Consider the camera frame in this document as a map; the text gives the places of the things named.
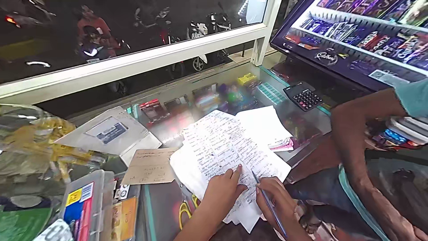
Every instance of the white paper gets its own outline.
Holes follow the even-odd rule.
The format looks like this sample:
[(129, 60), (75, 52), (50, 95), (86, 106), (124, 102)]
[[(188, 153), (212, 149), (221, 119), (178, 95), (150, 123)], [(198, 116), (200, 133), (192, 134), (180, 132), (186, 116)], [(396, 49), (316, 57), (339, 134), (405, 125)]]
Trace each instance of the white paper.
[[(126, 131), (119, 133), (106, 144), (97, 138), (98, 134), (107, 133), (106, 130), (110, 130), (117, 123), (120, 123), (120, 127), (124, 127)], [(127, 165), (135, 150), (156, 149), (162, 145), (152, 133), (120, 106), (105, 111), (59, 138), (55, 143), (120, 155)]]
[(236, 118), (241, 121), (245, 129), (251, 132), (251, 136), (258, 143), (267, 145), (269, 148), (284, 145), (293, 136), (281, 124), (273, 105), (241, 111), (236, 114)]
[(247, 185), (248, 190), (241, 194), (224, 222), (241, 223), (248, 232), (261, 215), (251, 170), (258, 177), (277, 176), (281, 181), (291, 170), (266, 145), (256, 143), (253, 132), (236, 117), (216, 110), (183, 129), (184, 145), (170, 159), (177, 177), (199, 199), (213, 176), (242, 164), (239, 183)]

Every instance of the cardboard piece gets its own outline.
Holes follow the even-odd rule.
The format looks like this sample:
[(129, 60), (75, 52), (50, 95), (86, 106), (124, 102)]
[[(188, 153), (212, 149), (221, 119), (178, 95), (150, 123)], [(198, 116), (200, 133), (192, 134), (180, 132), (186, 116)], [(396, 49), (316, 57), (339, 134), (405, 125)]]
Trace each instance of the cardboard piece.
[(169, 157), (178, 148), (137, 150), (123, 177), (122, 184), (169, 183), (174, 173), (169, 165)]

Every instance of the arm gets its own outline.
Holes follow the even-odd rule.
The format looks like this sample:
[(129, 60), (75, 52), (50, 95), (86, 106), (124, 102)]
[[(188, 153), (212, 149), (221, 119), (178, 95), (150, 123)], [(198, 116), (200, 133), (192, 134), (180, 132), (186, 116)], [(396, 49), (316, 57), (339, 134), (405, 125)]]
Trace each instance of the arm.
[(110, 28), (107, 26), (104, 19), (99, 18), (99, 21), (100, 21), (100, 28), (103, 31), (102, 38), (103, 39), (109, 39), (111, 37)]
[(296, 208), (296, 202), (291, 198), (290, 194), (284, 188), (284, 185), (277, 177), (273, 178), (261, 178), (260, 184), (257, 185), (257, 205), (267, 221), (279, 232), (281, 229), (277, 225), (273, 213), (270, 211), (266, 201), (260, 191), (264, 190), (267, 194), (272, 195), (275, 203), (275, 211), (281, 220), (282, 226), (287, 233), (288, 241), (312, 241), (308, 236), (308, 233), (298, 223), (294, 210)]
[(174, 241), (208, 241), (214, 235), (236, 199), (247, 189), (245, 185), (238, 185), (241, 171), (240, 164), (235, 172), (228, 169), (210, 179), (204, 199)]
[(378, 91), (336, 107), (332, 112), (332, 132), (349, 182), (359, 198), (392, 240), (415, 239), (414, 228), (369, 179), (364, 158), (365, 123), (389, 116), (408, 116), (394, 89)]

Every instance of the calculator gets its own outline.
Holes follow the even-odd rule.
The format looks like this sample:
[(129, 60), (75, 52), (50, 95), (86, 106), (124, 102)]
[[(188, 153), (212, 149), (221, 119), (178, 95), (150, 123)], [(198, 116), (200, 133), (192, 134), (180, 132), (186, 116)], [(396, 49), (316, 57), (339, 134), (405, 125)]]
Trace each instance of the calculator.
[(310, 111), (323, 102), (315, 88), (303, 81), (284, 88), (284, 92), (303, 111)]

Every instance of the teal shirt sleeve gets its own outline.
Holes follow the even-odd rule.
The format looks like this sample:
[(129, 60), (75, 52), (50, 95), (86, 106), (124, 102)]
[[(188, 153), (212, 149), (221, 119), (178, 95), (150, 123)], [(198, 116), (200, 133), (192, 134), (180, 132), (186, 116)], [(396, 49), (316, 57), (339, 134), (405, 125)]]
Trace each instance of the teal shirt sleeve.
[(412, 117), (428, 117), (428, 80), (395, 87), (401, 105)]

